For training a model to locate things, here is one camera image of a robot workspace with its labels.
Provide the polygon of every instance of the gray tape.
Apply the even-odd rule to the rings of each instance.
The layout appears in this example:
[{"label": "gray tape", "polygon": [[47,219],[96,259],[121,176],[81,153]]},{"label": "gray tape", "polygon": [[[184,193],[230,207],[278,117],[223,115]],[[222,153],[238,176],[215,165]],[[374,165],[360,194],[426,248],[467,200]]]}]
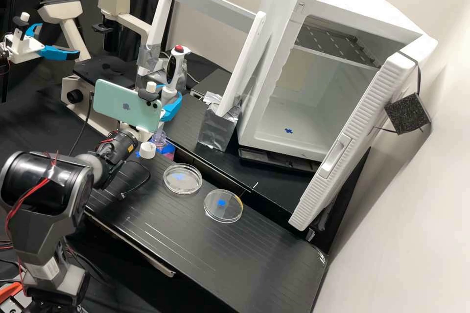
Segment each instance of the gray tape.
[{"label": "gray tape", "polygon": [[210,148],[225,151],[234,132],[241,113],[240,97],[235,98],[233,106],[223,117],[217,116],[218,104],[212,103],[204,114],[197,141]]},{"label": "gray tape", "polygon": [[[165,84],[166,83],[166,64],[168,59],[160,58],[163,60],[163,67],[161,70],[155,71],[145,76],[140,76],[137,74],[136,76],[136,87],[137,88],[145,88],[147,87],[147,82],[152,81],[155,82],[157,85]],[[178,80],[176,84],[176,90],[180,92],[184,92],[186,90],[186,80],[187,80],[187,73],[188,73],[188,65],[186,59],[183,61],[183,76]]]},{"label": "gray tape", "polygon": [[51,165],[46,169],[46,171],[44,171],[43,177],[64,187],[65,183],[70,177],[70,174],[70,171],[63,170],[57,165]]},{"label": "gray tape", "polygon": [[160,44],[141,44],[139,47],[139,56],[137,57],[137,65],[153,71],[157,65],[160,56]]}]

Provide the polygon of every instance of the black table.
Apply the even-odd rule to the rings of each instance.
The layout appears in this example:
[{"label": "black table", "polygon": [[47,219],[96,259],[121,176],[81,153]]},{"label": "black table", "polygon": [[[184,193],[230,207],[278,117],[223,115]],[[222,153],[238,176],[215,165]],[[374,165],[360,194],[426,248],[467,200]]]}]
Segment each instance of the black table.
[{"label": "black table", "polygon": [[234,133],[226,152],[197,143],[207,105],[186,94],[180,111],[165,123],[166,137],[178,148],[205,162],[245,190],[256,192],[292,214],[312,174],[245,162],[238,157],[238,142]]},{"label": "black table", "polygon": [[[66,154],[81,124],[43,93],[1,105],[0,165],[15,150]],[[87,127],[75,152],[85,152],[101,137]],[[247,206],[234,224],[214,222],[202,207],[214,186],[204,182],[187,197],[170,193],[161,175],[171,163],[160,155],[143,161],[151,181],[117,201],[112,194],[142,177],[129,163],[110,193],[93,192],[88,214],[166,267],[162,272],[190,278],[238,312],[310,312],[326,267],[320,251]]]}]

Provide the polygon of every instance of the petri dish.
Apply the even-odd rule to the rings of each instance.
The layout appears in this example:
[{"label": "petri dish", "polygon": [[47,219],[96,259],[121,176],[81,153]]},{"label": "petri dish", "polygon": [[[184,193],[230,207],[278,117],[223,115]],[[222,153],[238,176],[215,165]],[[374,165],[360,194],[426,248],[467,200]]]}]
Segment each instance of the petri dish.
[{"label": "petri dish", "polygon": [[202,176],[198,169],[188,164],[174,164],[163,173],[163,180],[170,191],[178,194],[191,194],[202,185]]},{"label": "petri dish", "polygon": [[204,199],[204,210],[210,218],[220,223],[230,224],[241,218],[243,203],[236,194],[216,189],[210,191]]}]

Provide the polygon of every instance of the white bottle cap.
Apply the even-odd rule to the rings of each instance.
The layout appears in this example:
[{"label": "white bottle cap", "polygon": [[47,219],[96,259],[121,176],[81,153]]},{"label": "white bottle cap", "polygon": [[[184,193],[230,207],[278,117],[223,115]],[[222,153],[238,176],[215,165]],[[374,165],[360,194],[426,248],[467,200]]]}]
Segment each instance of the white bottle cap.
[{"label": "white bottle cap", "polygon": [[139,154],[144,159],[151,159],[155,156],[155,151],[157,150],[157,146],[152,142],[144,142],[141,144],[141,149],[139,150]]},{"label": "white bottle cap", "polygon": [[155,93],[157,91],[157,84],[152,81],[147,82],[147,88],[145,89],[149,93]]},{"label": "white bottle cap", "polygon": [[29,21],[29,14],[27,12],[22,12],[21,16],[20,16],[20,19],[22,21],[28,22]]}]

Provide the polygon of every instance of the smartphone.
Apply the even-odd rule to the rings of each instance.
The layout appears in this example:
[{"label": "smartphone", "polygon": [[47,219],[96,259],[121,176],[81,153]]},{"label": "smartphone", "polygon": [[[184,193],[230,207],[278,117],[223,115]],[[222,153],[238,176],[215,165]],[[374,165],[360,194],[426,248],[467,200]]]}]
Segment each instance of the smartphone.
[{"label": "smartphone", "polygon": [[158,129],[162,103],[147,102],[137,92],[99,79],[94,87],[93,109],[131,126],[155,132]]}]

